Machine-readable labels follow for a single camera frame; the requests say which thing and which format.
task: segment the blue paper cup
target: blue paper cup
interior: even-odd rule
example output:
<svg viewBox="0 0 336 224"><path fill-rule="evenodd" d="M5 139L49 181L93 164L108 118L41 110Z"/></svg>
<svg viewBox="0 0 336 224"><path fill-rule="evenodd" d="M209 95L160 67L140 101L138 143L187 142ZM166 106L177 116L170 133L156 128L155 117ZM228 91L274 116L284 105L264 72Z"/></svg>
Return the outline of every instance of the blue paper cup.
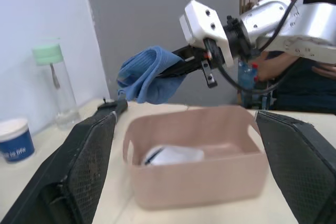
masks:
<svg viewBox="0 0 336 224"><path fill-rule="evenodd" d="M0 152L7 162L21 161L34 153L34 145L25 118L0 122Z"/></svg>

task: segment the table surface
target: table surface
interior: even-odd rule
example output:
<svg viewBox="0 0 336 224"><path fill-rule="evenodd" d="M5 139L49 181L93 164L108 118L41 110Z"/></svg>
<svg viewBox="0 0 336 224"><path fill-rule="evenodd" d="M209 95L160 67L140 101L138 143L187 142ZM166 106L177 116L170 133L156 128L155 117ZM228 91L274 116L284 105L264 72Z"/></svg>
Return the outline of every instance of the table surface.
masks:
<svg viewBox="0 0 336 224"><path fill-rule="evenodd" d="M93 100L83 106L80 109L82 119L91 116L101 102L101 100ZM120 116L115 127L109 168L93 223L297 223L270 171L262 194L255 199L177 210L146 211L137 206L133 198L130 176L122 159L122 142L128 125L140 116L190 109L199 108L176 104L129 103L128 110ZM336 125L336 116L294 112L278 113L313 124L336 147L336 138L334 138L333 132L333 125ZM1 158L0 220L3 219L40 164L64 142L69 132L70 130L60 131L55 125L52 125L33 137L36 151L30 158L11 165ZM250 129L249 133L259 148L263 150L260 136L253 129Z"/></svg>

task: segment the green bottle cap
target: green bottle cap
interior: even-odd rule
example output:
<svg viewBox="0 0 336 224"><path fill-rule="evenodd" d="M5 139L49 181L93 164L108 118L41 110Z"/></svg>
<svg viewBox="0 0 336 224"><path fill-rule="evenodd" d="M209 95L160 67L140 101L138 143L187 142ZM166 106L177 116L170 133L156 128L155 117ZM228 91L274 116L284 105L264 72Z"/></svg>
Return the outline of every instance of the green bottle cap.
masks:
<svg viewBox="0 0 336 224"><path fill-rule="evenodd" d="M32 51L38 65L48 65L63 61L63 55L59 44L34 47Z"/></svg>

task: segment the person's hand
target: person's hand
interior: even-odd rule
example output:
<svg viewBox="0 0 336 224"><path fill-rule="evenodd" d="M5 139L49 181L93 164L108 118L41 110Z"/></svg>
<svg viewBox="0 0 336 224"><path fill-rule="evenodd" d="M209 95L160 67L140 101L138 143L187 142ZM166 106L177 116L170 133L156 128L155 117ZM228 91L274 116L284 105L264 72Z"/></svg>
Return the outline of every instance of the person's hand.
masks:
<svg viewBox="0 0 336 224"><path fill-rule="evenodd" d="M336 80L336 66L335 64L318 63L318 67L312 67L312 71L321 76Z"/></svg>

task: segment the blue towel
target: blue towel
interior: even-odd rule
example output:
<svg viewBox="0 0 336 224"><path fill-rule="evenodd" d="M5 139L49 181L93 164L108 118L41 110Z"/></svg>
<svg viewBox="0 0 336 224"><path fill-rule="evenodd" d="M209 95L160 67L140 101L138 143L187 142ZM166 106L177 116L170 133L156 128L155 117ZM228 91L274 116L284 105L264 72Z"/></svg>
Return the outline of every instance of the blue towel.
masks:
<svg viewBox="0 0 336 224"><path fill-rule="evenodd" d="M160 104L166 102L178 89L185 76L155 78L162 71L182 60L179 56L155 46L127 60L118 74L118 95L125 93L126 99L136 98L138 103Z"/></svg>

